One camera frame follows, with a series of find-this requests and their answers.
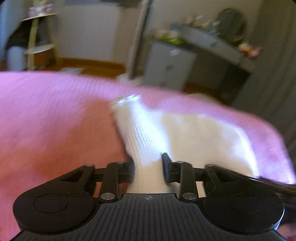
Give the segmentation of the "grey vanity desk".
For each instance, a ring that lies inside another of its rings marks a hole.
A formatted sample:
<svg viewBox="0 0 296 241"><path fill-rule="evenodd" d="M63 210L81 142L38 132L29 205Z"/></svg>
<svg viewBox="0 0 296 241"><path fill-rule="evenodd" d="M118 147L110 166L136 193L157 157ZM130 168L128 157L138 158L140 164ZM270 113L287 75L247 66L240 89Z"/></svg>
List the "grey vanity desk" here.
<svg viewBox="0 0 296 241"><path fill-rule="evenodd" d="M256 61L199 28L183 25L181 37L198 54L188 82L230 105L254 72Z"/></svg>

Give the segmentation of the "tall standing mirror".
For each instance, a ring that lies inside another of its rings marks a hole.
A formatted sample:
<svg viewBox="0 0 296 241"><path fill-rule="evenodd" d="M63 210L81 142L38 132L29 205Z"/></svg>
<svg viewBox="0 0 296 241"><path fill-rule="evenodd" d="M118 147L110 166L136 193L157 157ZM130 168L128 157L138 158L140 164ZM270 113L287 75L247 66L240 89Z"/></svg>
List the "tall standing mirror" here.
<svg viewBox="0 0 296 241"><path fill-rule="evenodd" d="M132 46L130 48L126 65L126 75L128 81L134 80L137 74L137 63L142 50L143 35L149 21L149 13L154 1L140 1L137 24L134 30Z"/></svg>

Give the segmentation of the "pink ribbed bedspread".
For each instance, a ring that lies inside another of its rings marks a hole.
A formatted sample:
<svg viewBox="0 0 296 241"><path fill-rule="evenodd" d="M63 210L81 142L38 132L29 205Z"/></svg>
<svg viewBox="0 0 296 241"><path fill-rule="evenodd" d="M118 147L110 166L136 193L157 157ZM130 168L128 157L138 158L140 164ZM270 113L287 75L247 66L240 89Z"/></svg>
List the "pink ribbed bedspread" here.
<svg viewBox="0 0 296 241"><path fill-rule="evenodd" d="M84 164L105 167L126 158L109 104L140 95L150 108L202 113L245 130L260 175L293 184L295 170L282 136L268 122L183 93L60 72L1 73L1 240L19 233L15 199Z"/></svg>

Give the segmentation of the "round vanity mirror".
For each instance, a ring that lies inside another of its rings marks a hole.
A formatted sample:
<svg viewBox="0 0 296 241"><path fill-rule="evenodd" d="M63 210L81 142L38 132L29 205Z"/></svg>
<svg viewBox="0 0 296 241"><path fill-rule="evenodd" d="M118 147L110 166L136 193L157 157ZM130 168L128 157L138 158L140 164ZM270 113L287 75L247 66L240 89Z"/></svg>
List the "round vanity mirror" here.
<svg viewBox="0 0 296 241"><path fill-rule="evenodd" d="M235 8L224 9L217 16L218 36L224 41L238 45L242 42L247 28L243 13Z"/></svg>

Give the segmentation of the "yellow-legged side table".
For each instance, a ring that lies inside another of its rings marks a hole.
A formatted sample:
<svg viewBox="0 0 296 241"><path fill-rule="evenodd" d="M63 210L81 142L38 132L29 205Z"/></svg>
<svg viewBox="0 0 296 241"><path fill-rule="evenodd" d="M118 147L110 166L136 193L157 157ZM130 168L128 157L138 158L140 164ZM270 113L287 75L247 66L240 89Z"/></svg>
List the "yellow-legged side table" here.
<svg viewBox="0 0 296 241"><path fill-rule="evenodd" d="M22 19L20 24L30 24L28 47L25 51L27 56L27 69L35 70L35 55L49 50L53 51L56 64L62 64L59 57L54 30L51 24L52 18L57 13L42 14Z"/></svg>

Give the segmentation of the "grey drawer cabinet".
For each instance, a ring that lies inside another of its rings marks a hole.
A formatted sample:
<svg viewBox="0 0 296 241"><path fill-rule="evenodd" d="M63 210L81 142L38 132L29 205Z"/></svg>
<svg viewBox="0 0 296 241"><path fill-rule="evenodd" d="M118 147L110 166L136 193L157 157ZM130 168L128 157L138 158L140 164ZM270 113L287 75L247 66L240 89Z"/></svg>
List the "grey drawer cabinet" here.
<svg viewBox="0 0 296 241"><path fill-rule="evenodd" d="M145 65L144 85L182 90L197 54L161 41L153 42Z"/></svg>

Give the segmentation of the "white knit garment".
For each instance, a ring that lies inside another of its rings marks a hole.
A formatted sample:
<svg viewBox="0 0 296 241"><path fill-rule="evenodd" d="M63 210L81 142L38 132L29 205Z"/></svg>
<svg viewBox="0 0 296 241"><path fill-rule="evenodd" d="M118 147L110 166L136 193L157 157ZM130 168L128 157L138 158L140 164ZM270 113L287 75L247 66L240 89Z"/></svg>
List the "white knit garment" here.
<svg viewBox="0 0 296 241"><path fill-rule="evenodd" d="M204 114L151 109L135 95L114 101L111 111L135 166L130 193L178 193L177 184L165 182L163 153L195 168L214 164L259 176L251 142L242 128Z"/></svg>

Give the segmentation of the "black and white bag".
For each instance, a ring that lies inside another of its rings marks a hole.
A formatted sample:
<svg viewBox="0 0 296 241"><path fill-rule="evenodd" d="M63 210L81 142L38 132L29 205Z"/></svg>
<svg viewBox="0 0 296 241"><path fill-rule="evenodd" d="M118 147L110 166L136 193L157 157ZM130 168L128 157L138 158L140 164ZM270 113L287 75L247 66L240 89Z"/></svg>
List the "black and white bag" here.
<svg viewBox="0 0 296 241"><path fill-rule="evenodd" d="M28 49L32 22L23 21L17 26L6 42L6 65L8 71L24 71L27 60L25 52Z"/></svg>

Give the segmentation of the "wrapped flower bouquet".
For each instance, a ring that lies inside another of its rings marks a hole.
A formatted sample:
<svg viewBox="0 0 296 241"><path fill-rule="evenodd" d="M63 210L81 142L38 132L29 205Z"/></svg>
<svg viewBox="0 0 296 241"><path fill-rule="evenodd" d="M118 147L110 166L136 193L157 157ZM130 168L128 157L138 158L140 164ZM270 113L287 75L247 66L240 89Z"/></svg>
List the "wrapped flower bouquet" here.
<svg viewBox="0 0 296 241"><path fill-rule="evenodd" d="M54 1L48 0L27 1L28 16L31 18L53 13L53 3Z"/></svg>

